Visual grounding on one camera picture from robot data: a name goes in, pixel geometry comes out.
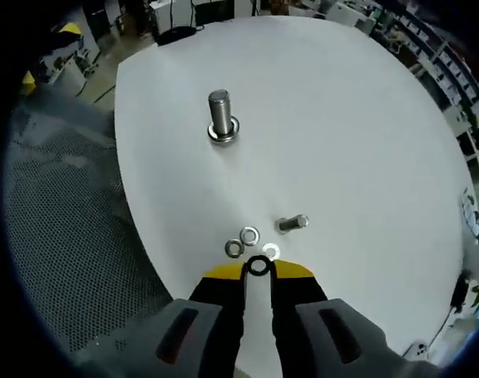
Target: white table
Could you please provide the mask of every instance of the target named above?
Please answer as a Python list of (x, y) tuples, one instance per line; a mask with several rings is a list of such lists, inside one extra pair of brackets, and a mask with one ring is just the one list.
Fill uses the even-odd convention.
[[(227, 148), (206, 134), (218, 88), (240, 122)], [(277, 243), (330, 298), (382, 327), (396, 352), (430, 342), (444, 322), (470, 175), (424, 87), (359, 30), (302, 17), (207, 25), (120, 65), (115, 120), (128, 204), (174, 298), (232, 262), (225, 242), (251, 225), (258, 249)], [(299, 213), (307, 228), (274, 231)], [(281, 376), (268, 281), (248, 280), (237, 365), (254, 377)]]

